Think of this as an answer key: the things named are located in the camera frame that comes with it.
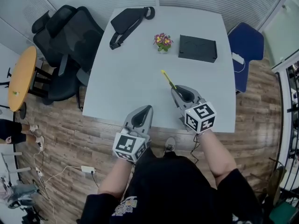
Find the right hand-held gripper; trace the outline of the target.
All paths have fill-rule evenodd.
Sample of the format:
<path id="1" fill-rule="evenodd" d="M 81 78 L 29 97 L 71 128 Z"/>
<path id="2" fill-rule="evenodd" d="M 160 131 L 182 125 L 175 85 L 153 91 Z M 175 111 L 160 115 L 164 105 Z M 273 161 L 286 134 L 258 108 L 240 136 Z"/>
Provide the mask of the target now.
<path id="1" fill-rule="evenodd" d="M 184 110 L 183 124 L 188 131 L 200 134 L 214 126 L 217 112 L 211 102 L 200 103 L 201 96 L 196 90 L 176 85 L 176 89 L 171 88 L 171 95 L 177 108 Z M 196 105 L 189 108 L 189 103 Z"/>

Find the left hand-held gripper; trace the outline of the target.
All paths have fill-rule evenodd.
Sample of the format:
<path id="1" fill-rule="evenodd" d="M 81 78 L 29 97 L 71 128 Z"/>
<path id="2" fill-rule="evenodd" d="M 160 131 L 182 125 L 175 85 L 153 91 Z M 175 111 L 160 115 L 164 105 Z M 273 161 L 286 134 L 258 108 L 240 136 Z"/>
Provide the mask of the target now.
<path id="1" fill-rule="evenodd" d="M 115 156 L 136 164 L 149 147 L 153 108 L 150 105 L 141 106 L 132 111 L 124 121 L 124 127 L 116 133 L 113 152 Z"/>

